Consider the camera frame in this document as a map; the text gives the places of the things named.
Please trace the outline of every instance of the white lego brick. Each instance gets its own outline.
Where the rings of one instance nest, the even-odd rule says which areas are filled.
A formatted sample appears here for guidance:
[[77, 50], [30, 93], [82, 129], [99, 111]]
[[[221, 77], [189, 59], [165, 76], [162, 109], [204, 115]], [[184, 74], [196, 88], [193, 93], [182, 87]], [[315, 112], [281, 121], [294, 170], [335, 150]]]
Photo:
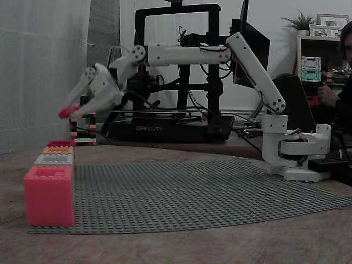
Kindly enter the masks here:
[[97, 139], [89, 139], [89, 138], [75, 139], [75, 143], [87, 143], [87, 142], [97, 142]]
[[37, 166], [73, 166], [72, 154], [41, 154], [37, 158]]

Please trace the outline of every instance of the creality logo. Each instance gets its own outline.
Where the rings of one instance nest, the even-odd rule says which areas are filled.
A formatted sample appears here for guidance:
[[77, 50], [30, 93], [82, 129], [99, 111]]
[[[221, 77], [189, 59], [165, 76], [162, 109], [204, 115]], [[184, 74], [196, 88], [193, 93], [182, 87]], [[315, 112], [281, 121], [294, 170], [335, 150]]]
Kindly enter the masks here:
[[137, 126], [137, 131], [148, 131], [148, 132], [161, 132], [163, 130], [160, 126]]

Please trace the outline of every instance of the hand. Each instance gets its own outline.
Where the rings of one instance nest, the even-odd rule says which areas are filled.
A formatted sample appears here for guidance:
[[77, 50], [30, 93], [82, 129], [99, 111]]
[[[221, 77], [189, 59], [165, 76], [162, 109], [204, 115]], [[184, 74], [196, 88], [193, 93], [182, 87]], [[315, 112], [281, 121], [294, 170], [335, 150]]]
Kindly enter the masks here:
[[324, 86], [318, 88], [318, 100], [326, 106], [335, 108], [336, 101], [340, 99], [333, 90], [323, 82]]

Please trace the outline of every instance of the wooden table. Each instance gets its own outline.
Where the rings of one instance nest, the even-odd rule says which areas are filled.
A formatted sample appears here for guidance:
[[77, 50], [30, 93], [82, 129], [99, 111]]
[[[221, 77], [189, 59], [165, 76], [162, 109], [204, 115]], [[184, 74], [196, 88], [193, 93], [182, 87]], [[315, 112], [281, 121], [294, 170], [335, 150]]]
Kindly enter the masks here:
[[[170, 233], [26, 233], [23, 176], [40, 150], [0, 155], [0, 263], [352, 263], [352, 211]], [[216, 154], [123, 146], [76, 147], [76, 164], [179, 162]], [[266, 168], [262, 161], [252, 161]], [[337, 181], [317, 186], [352, 196]]]

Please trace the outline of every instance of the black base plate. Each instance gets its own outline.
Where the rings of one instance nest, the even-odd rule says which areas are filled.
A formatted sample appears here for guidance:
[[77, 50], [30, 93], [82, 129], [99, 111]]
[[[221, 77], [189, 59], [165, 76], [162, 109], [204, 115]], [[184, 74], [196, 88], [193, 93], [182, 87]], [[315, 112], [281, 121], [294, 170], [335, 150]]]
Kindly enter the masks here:
[[132, 118], [109, 124], [109, 138], [130, 141], [212, 142], [228, 140], [234, 117], [222, 117], [223, 122], [193, 121], [179, 123], [168, 118]]

